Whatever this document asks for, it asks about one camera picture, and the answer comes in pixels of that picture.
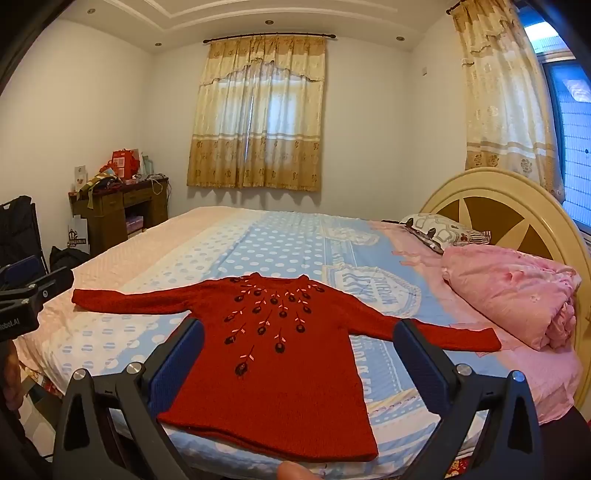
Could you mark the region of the red knitted sweater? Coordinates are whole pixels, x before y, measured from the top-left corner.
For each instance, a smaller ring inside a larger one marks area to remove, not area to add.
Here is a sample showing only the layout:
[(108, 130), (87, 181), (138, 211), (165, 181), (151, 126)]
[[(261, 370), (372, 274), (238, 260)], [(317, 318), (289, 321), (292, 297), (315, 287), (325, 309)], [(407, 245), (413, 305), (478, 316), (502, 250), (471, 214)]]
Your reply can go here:
[(77, 289), (72, 300), (204, 324), (204, 346), (160, 422), (288, 460), (377, 457), (351, 337), (389, 341), (396, 317), (306, 276), (256, 273), (143, 294)]

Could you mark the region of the black chair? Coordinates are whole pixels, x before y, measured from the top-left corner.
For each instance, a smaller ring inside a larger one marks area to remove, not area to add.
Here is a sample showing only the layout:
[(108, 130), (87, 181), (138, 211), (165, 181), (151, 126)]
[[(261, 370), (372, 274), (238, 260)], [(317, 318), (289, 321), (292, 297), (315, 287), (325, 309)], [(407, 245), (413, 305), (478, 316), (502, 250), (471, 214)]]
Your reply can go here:
[(0, 262), (4, 267), (30, 256), (36, 257), (45, 273), (47, 263), (32, 198), (21, 195), (0, 207)]

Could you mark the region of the white paper bag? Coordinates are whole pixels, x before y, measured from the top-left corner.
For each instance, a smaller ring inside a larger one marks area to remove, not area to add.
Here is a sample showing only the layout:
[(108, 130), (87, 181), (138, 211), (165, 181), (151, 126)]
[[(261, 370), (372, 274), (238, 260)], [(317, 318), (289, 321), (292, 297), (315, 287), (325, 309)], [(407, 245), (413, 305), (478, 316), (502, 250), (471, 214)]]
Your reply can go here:
[(79, 215), (73, 216), (68, 222), (67, 247), (90, 253), (87, 220)]

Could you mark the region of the brown wooden desk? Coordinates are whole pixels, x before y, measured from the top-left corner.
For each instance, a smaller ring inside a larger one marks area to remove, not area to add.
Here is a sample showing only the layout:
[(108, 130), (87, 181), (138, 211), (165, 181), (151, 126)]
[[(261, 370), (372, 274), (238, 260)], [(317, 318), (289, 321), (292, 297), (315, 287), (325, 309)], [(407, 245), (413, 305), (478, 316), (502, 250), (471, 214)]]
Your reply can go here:
[(128, 239), (131, 233), (149, 229), (168, 219), (167, 177), (113, 185), (92, 194), (68, 194), (71, 211), (87, 220), (90, 255), (95, 257)]

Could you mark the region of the pink folded quilt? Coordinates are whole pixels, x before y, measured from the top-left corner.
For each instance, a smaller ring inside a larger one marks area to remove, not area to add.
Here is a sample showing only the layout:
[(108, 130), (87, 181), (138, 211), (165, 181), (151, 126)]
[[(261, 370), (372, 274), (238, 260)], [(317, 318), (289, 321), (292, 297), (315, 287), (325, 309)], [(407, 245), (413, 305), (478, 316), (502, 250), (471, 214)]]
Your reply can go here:
[(442, 277), (475, 310), (534, 350), (562, 348), (574, 334), (582, 279), (570, 266), (470, 244), (444, 251)]

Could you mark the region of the red gift bag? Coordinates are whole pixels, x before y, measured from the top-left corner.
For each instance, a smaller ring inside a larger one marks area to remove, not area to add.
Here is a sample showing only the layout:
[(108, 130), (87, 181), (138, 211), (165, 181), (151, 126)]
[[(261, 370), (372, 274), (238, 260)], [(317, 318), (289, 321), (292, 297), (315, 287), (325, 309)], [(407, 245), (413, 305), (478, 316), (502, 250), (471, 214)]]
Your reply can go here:
[(112, 153), (109, 165), (118, 178), (130, 180), (137, 174), (140, 162), (133, 150), (121, 149)]

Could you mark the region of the blue polka dot bedsheet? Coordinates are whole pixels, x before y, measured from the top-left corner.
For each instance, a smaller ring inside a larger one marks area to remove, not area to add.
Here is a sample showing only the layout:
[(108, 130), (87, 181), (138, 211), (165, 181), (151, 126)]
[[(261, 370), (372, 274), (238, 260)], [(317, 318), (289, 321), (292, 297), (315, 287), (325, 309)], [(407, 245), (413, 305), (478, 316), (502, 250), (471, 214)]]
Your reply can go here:
[(184, 459), (270, 478), (281, 457), (328, 479), (402, 474), (435, 431), (392, 342), (419, 321), (456, 363), (526, 376), (539, 421), (575, 404), (581, 269), (493, 246), (431, 251), (399, 224), (201, 207), (76, 268), (21, 361), (65, 391), (75, 370), (142, 362), (187, 315), (204, 348), (161, 418)]

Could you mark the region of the patterned grey white pillow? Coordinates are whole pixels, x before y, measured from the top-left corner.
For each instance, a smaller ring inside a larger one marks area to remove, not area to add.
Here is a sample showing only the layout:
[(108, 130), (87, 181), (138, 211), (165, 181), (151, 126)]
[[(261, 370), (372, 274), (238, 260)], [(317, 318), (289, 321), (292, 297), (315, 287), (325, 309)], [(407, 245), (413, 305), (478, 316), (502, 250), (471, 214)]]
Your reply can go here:
[(451, 246), (489, 245), (492, 238), (490, 232), (480, 232), (433, 213), (409, 215), (400, 225), (439, 254)]

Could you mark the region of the cream round headboard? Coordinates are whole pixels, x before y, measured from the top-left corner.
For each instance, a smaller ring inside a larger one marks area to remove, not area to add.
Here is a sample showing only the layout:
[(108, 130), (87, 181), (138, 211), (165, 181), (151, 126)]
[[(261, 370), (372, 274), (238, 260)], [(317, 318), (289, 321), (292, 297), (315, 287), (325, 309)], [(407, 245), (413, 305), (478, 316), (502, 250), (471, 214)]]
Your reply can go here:
[(575, 404), (590, 417), (590, 254), (562, 205), (517, 173), (476, 168), (449, 179), (421, 208), (491, 233), (491, 243), (573, 267), (582, 279), (575, 298), (574, 348), (583, 366)]

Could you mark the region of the beige curtain far window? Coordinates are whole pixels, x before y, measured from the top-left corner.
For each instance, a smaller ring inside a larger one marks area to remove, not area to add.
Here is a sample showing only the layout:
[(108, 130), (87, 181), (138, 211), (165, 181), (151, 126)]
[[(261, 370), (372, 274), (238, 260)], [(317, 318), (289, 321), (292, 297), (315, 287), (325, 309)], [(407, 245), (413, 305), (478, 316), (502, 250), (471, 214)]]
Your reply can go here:
[(315, 192), (322, 183), (324, 37), (211, 43), (197, 92), (186, 183)]

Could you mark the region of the beige curtain side window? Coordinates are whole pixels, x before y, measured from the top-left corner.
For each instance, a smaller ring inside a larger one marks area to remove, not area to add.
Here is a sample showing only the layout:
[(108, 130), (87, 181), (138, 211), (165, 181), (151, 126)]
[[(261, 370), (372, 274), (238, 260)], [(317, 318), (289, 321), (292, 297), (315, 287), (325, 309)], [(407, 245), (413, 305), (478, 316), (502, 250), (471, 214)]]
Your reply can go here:
[(565, 200), (551, 98), (510, 1), (463, 1), (451, 11), (466, 79), (465, 168), (525, 176)]

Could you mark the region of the window with blue mesh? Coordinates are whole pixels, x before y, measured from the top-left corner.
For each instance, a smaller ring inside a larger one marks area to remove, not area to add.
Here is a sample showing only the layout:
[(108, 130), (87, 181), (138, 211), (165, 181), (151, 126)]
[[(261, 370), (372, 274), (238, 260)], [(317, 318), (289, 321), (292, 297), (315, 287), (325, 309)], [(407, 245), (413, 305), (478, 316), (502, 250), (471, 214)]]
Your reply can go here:
[(518, 15), (548, 83), (565, 200), (574, 222), (590, 232), (590, 80), (569, 47), (527, 3)]

